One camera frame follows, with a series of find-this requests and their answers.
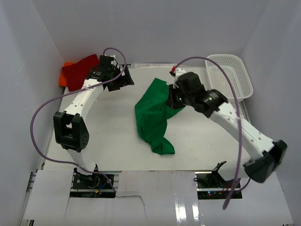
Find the green t shirt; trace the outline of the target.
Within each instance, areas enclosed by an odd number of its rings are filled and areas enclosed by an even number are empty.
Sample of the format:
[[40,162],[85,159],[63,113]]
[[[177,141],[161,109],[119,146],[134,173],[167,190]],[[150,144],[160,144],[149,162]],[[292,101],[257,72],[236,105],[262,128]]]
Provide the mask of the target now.
[[135,118],[139,137],[159,155],[175,154],[174,146],[165,138],[167,120],[183,108],[172,109],[166,102],[169,87],[166,81],[155,78],[135,105]]

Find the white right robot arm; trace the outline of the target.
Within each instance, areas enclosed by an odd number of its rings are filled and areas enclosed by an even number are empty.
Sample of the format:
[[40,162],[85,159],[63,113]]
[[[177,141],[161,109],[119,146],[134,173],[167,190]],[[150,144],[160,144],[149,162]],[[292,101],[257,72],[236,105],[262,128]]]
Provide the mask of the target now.
[[224,128],[247,151],[250,158],[242,164],[245,177],[263,183],[282,162],[287,150],[283,140],[274,141],[257,130],[237,112],[228,99],[215,89],[207,90],[193,72],[172,73],[167,105],[172,109],[191,106]]

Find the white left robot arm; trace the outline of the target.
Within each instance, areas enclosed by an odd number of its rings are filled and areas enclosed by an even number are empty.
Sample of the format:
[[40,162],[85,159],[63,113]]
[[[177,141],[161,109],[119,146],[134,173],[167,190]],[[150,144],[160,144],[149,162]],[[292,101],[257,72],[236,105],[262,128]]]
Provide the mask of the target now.
[[101,55],[99,64],[88,72],[83,81],[83,91],[64,111],[54,114],[55,141],[67,150],[79,173],[90,175],[98,171],[97,164],[86,150],[89,132],[85,119],[92,105],[105,90],[120,90],[134,84],[126,64],[118,64],[115,55]]

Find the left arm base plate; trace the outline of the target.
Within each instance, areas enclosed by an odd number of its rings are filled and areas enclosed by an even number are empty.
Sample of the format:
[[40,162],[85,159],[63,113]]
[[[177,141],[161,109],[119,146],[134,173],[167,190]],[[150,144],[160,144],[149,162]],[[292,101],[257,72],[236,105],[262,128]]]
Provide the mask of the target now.
[[70,189],[71,198],[115,198],[110,183],[114,189],[118,188],[118,174],[105,174],[108,179],[99,174],[83,175],[73,170],[73,178]]

